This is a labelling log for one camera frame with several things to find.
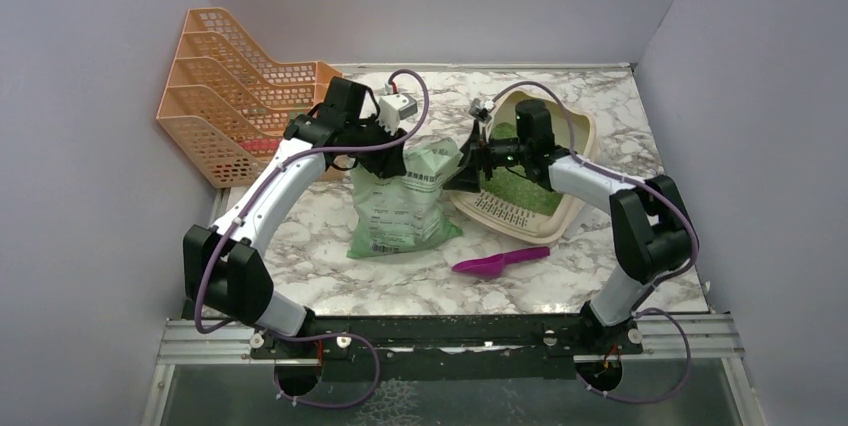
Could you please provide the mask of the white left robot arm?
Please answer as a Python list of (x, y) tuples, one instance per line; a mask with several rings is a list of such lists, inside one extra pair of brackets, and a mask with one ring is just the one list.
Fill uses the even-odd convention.
[(407, 134), (400, 123), (419, 112), (418, 103), (389, 84), (375, 101), (375, 113), (364, 117), (362, 107), (373, 96), (364, 84), (332, 79), (323, 100), (289, 122), (270, 162), (236, 205), (211, 225), (187, 231), (184, 284), (199, 332), (213, 330), (201, 318), (209, 307), (276, 332), (277, 344), (290, 356), (313, 347), (308, 308), (276, 292), (263, 256), (297, 200), (337, 157), (348, 155), (375, 175), (405, 175)]

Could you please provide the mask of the white bag sealing clip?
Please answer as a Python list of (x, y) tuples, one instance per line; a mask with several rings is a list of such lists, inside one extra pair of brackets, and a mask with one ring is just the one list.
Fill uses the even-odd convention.
[(587, 205), (585, 205), (575, 216), (575, 218), (571, 221), (569, 226), (563, 233), (563, 238), (565, 240), (571, 240), (574, 236), (576, 236), (584, 223), (586, 222), (586, 215), (588, 214)]

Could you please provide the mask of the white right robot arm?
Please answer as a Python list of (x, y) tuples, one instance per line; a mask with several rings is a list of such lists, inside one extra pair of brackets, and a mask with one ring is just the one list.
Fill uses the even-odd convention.
[(515, 107), (516, 135), (488, 139), (483, 126), (491, 112), (474, 101), (471, 132), (460, 151), (458, 171), (444, 184), (448, 191), (479, 193), (497, 169), (519, 166), (538, 187), (577, 198), (611, 219), (618, 262), (601, 290), (583, 307), (579, 344), (600, 353), (617, 338), (616, 327), (629, 321), (662, 282), (693, 265), (698, 238), (674, 180), (643, 179), (589, 161), (572, 146), (557, 143), (550, 110), (539, 99)]

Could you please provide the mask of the beige plastic litter box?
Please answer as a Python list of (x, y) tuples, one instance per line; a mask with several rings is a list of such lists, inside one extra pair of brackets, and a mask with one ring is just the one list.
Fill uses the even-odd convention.
[[(562, 109), (551, 99), (542, 101), (551, 114), (556, 143), (562, 146), (569, 144), (570, 132), (566, 114), (570, 113), (578, 153), (594, 160), (599, 149), (594, 117), (571, 106)], [(586, 205), (573, 196), (563, 195), (555, 213), (545, 216), (515, 206), (483, 190), (476, 194), (451, 191), (449, 198), (453, 205), (470, 219), (493, 231), (531, 244), (546, 244), (558, 240), (576, 214)]]

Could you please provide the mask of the green litter bag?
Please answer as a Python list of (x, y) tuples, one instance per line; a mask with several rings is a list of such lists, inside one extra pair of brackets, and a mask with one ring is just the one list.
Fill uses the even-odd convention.
[(351, 179), (357, 224), (347, 256), (420, 252), (462, 236), (441, 203), (443, 185), (458, 171), (461, 158), (456, 141), (444, 138), (405, 150), (404, 176), (380, 179), (355, 168)]

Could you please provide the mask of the purple plastic litter scoop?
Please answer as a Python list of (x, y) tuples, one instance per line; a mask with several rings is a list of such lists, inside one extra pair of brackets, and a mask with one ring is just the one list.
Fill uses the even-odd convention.
[(461, 261), (453, 265), (451, 271), (476, 278), (493, 279), (500, 277), (509, 266), (537, 261), (549, 256), (549, 247), (536, 246), (498, 253), (485, 258)]

